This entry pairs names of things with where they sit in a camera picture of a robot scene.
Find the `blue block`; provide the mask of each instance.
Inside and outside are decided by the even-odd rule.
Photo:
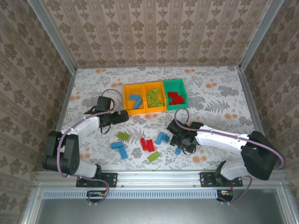
[[[160,144],[161,144],[162,140],[164,139],[164,136],[165,136],[165,134],[164,134],[163,132],[160,132],[160,133],[159,133],[159,135],[158,135],[158,137],[157,137],[157,140],[156,140],[156,144],[157,144],[157,145],[160,145]]]
[[[140,107],[141,103],[142,103],[142,100],[141,100],[141,99],[138,99],[138,100],[136,101],[136,103],[134,104],[134,109],[138,109],[138,108]]]
[[[167,134],[165,134],[164,137],[163,137],[163,141],[165,141],[166,143],[168,143],[169,139],[170,139],[169,136]]]
[[[120,148],[120,147],[123,147],[123,143],[121,141],[115,142],[115,143],[111,143],[111,148],[112,149],[117,149],[117,148]]]
[[[139,96],[139,95],[131,94],[131,95],[129,96],[129,99],[130,99],[130,100],[138,100],[138,99],[140,99],[140,96]]]
[[[126,149],[125,149],[124,146],[120,147],[118,150],[119,150],[119,152],[121,154],[121,159],[122,160],[125,160],[125,159],[128,158],[128,154],[127,154]]]
[[[182,149],[180,149],[179,147],[176,148],[176,151],[174,152],[175,155],[180,155],[182,152]]]

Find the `table surface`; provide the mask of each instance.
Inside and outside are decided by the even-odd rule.
[[[84,112],[96,105],[98,96],[109,88],[123,92],[126,84],[135,84],[166,79],[182,78],[188,95],[190,119],[202,122],[212,128],[232,132],[251,133],[254,128],[246,99],[242,91],[237,67],[150,67],[150,68],[110,68],[78,69],[75,85],[68,104],[63,129],[79,121]],[[120,96],[109,91],[105,94],[120,103]],[[130,116],[125,123],[111,126],[103,135],[100,130],[89,134],[80,144],[80,158],[99,164],[103,170],[194,170],[216,169],[218,164],[236,157],[235,154],[215,147],[199,146],[193,155],[174,154],[175,147],[162,143],[155,145],[161,154],[150,163],[149,152],[143,151],[140,138],[153,139],[159,132],[170,134],[166,128],[173,120],[175,111],[155,112]],[[186,112],[178,113],[178,119],[185,122]],[[128,158],[121,159],[110,144],[120,141],[118,132],[129,134],[129,142],[124,142]]]

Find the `patterned wallpaper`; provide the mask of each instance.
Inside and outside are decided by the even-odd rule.
[[[299,205],[299,1],[285,0],[245,71]]]
[[[270,0],[42,0],[77,67],[238,64]]]
[[[0,223],[18,223],[70,74],[26,0],[0,1]]]

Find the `aluminum frame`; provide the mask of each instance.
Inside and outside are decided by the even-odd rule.
[[[117,190],[201,190],[201,189],[228,189],[228,188],[202,188],[200,186],[199,173],[213,172],[213,170],[178,170],[178,171],[126,171],[107,170],[103,172],[118,173]],[[35,224],[45,190],[74,190],[76,188],[76,177],[62,179],[59,173],[42,171],[36,175],[22,224]],[[243,178],[243,187],[247,187],[249,179]],[[299,223],[298,214],[294,200],[287,187],[282,170],[273,171],[268,181],[253,178],[250,189],[276,189],[279,202],[288,224]]]

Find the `yellow bin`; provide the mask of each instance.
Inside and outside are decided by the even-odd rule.
[[[159,89],[157,99],[160,100],[163,106],[148,107],[146,95],[156,88]],[[129,99],[131,94],[139,95],[140,99],[142,99],[142,104],[140,105],[139,109],[134,109],[135,100]],[[123,105],[129,115],[166,111],[167,103],[163,82],[141,83],[123,86]]]

